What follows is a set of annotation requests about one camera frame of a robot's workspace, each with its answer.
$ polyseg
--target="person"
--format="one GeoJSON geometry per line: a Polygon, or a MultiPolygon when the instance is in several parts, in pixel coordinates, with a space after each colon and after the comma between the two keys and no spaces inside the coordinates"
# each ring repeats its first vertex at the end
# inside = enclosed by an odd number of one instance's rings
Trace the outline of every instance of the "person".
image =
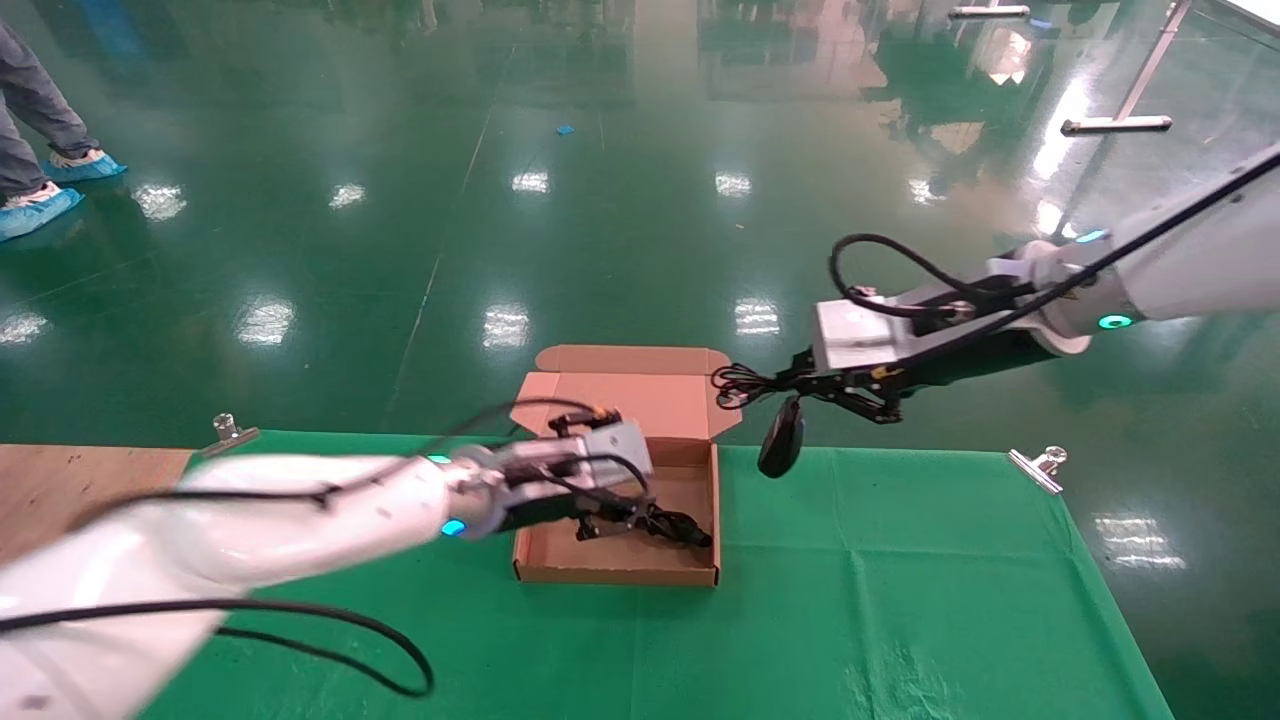
{"type": "Polygon", "coordinates": [[[27,234],[70,210],[82,195],[58,183],[105,178],[128,169],[90,137],[36,54],[0,18],[0,241],[27,234]],[[13,117],[45,136],[52,154],[41,164],[13,117]]]}

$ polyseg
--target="jeans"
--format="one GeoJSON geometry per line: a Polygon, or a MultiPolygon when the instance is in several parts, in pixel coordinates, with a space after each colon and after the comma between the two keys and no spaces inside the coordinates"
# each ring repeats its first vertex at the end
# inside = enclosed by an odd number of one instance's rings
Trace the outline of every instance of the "jeans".
{"type": "MultiPolygon", "coordinates": [[[[0,19],[0,105],[49,140],[65,158],[83,158],[97,149],[84,120],[72,110],[36,54],[0,19]]],[[[0,109],[0,195],[13,197],[49,182],[36,152],[18,135],[9,113],[0,109]]]]}

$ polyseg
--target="metal clip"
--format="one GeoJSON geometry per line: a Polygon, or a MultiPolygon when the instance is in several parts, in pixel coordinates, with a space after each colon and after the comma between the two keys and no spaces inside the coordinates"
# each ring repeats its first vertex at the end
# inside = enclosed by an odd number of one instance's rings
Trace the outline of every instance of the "metal clip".
{"type": "Polygon", "coordinates": [[[1050,495],[1057,495],[1062,492],[1062,486],[1053,482],[1051,475],[1057,473],[1057,468],[1066,462],[1066,451],[1056,445],[1051,445],[1044,448],[1038,457],[1034,460],[1028,460],[1025,455],[1018,452],[1016,450],[1009,451],[1009,459],[1018,465],[1027,477],[1036,480],[1044,492],[1050,495]]]}
{"type": "Polygon", "coordinates": [[[218,442],[200,451],[201,457],[214,457],[228,450],[233,450],[256,439],[257,428],[241,429],[236,424],[236,418],[230,413],[221,413],[214,416],[214,430],[218,432],[218,442]]]}

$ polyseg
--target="box lid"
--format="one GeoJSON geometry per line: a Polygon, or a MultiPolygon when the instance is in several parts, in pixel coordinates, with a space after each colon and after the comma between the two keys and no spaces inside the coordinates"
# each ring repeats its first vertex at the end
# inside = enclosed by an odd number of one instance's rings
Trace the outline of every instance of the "box lid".
{"type": "MultiPolygon", "coordinates": [[[[538,354],[538,370],[525,377],[517,397],[564,397],[617,407],[650,438],[710,439],[742,414],[716,405],[710,374],[728,365],[705,347],[557,345],[538,354]]],[[[511,418],[539,436],[552,434],[550,418],[563,407],[516,407],[511,418]]]]}

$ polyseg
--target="wooden table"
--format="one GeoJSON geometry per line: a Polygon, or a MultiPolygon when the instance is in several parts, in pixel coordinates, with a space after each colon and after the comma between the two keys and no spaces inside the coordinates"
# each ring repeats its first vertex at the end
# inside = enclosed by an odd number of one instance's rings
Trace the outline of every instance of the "wooden table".
{"type": "Polygon", "coordinates": [[[90,505],[173,487],[191,452],[0,445],[0,565],[58,539],[90,505]]]}

